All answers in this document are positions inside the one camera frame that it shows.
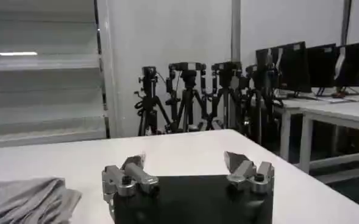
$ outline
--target black monitor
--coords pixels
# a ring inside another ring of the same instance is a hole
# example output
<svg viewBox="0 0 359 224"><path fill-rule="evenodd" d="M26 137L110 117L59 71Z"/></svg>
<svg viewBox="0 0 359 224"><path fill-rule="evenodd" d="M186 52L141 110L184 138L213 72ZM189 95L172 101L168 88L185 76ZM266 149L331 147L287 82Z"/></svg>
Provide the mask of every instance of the black monitor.
<svg viewBox="0 0 359 224"><path fill-rule="evenodd" d="M312 87L333 87L338 59L336 44L307 48L308 68Z"/></svg>
<svg viewBox="0 0 359 224"><path fill-rule="evenodd" d="M257 50L257 63L265 65L269 49ZM280 70L279 88L311 93L305 42L271 47L272 60Z"/></svg>
<svg viewBox="0 0 359 224"><path fill-rule="evenodd" d="M340 70L340 72L339 75L336 74L335 86L359 86L359 43L339 46L337 53L338 60L335 70ZM343 54L344 60L340 66L339 61L343 58Z"/></svg>

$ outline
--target gray cloth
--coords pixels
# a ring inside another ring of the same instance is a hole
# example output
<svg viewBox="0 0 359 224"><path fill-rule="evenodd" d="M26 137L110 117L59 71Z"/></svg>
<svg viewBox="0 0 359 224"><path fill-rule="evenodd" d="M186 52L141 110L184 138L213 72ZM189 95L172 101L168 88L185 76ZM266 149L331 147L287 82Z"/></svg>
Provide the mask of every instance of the gray cloth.
<svg viewBox="0 0 359 224"><path fill-rule="evenodd" d="M67 223L81 196L59 178L0 182L0 223Z"/></svg>

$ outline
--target white table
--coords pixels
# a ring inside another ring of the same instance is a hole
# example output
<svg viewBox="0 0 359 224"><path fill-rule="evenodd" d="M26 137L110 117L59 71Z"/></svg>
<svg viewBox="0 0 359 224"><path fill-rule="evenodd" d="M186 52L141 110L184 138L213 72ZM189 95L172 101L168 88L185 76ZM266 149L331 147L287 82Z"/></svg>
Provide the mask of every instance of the white table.
<svg viewBox="0 0 359 224"><path fill-rule="evenodd" d="M275 167L274 220L280 224L359 223L359 205L232 130L0 149L0 181L56 176L83 193L73 223L113 223L102 199L101 171L146 152L153 175L228 174L223 152Z"/></svg>
<svg viewBox="0 0 359 224"><path fill-rule="evenodd" d="M282 116L281 136L280 136L280 156L289 161L290 147L290 127L291 116L294 114L302 114L301 107L312 107L316 105L327 105L330 103L344 102L343 99L335 100L308 100L308 99L287 99L283 100L283 108L275 107L275 111Z"/></svg>
<svg viewBox="0 0 359 224"><path fill-rule="evenodd" d="M299 167L304 172L308 173L310 169L314 168L359 161L359 153L356 153L354 155L344 155L310 162L313 121L321 121L359 129L359 102L318 105L312 107L304 106L301 110L303 111L304 117L302 123ZM333 175L325 175L318 179L324 183L329 183L348 180L354 177L359 177L359 169L348 170Z"/></svg>

